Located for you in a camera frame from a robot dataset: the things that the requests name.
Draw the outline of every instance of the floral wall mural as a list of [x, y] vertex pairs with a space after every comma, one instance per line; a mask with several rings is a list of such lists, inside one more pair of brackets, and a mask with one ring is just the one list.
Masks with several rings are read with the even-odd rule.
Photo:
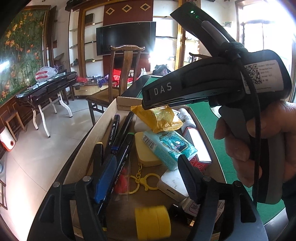
[[47, 9], [22, 10], [0, 39], [0, 105], [35, 83], [43, 66], [43, 28]]

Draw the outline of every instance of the tiled floor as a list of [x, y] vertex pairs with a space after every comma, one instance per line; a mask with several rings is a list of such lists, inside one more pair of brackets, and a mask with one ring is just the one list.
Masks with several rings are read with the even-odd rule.
[[[70, 101], [73, 117], [61, 105], [44, 111], [51, 138], [48, 138], [40, 114], [35, 130], [33, 122], [20, 132], [11, 152], [2, 158], [4, 173], [0, 174], [7, 187], [8, 210], [0, 208], [0, 214], [19, 241], [26, 241], [35, 214], [51, 184], [70, 154], [92, 127], [86, 100]], [[96, 120], [101, 113], [95, 112]]]

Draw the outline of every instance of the flat-screen tv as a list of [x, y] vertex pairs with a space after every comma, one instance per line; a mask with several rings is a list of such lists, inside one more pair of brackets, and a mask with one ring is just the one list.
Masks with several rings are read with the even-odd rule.
[[150, 53], [155, 45], [156, 22], [133, 22], [103, 26], [96, 29], [96, 54], [110, 54], [110, 46], [137, 45]]

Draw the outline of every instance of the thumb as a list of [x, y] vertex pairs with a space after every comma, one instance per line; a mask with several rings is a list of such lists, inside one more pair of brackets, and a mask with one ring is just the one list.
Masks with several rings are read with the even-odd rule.
[[[286, 101], [271, 103], [261, 112], [261, 137], [269, 138], [279, 132], [296, 134], [296, 104]], [[247, 122], [247, 129], [255, 137], [254, 118]]]

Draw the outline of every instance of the cartoon character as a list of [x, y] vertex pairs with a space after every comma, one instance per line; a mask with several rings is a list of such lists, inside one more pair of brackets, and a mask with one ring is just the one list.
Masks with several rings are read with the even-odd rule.
[[188, 147], [187, 143], [173, 132], [165, 133], [159, 137], [160, 142], [174, 152], [180, 153]]

